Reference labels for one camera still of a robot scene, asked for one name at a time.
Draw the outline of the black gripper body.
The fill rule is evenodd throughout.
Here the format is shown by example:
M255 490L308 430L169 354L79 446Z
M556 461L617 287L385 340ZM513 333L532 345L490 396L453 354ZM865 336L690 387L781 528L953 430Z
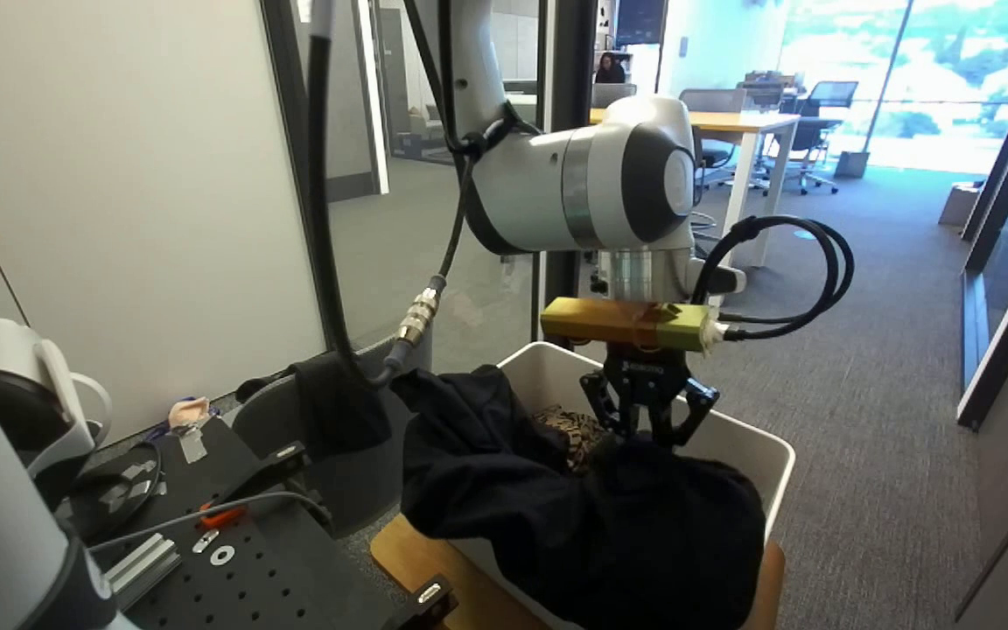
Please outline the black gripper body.
M606 346L602 367L579 376L579 388L595 420L617 438L649 426L649 443L661 448L687 446L721 401L687 367L681 352L628 352L619 345Z

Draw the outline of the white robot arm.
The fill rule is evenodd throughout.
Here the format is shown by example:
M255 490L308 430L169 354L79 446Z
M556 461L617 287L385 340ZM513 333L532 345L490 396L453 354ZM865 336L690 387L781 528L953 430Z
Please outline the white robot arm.
M458 208L490 251L609 251L609 299L554 299L541 333L602 345L579 378L595 417L634 438L687 446L716 402L691 381L690 352L716 314L665 291L653 256L691 251L697 153L676 97L628 94L598 122L541 135L507 91L490 44L490 0L401 0L458 167Z

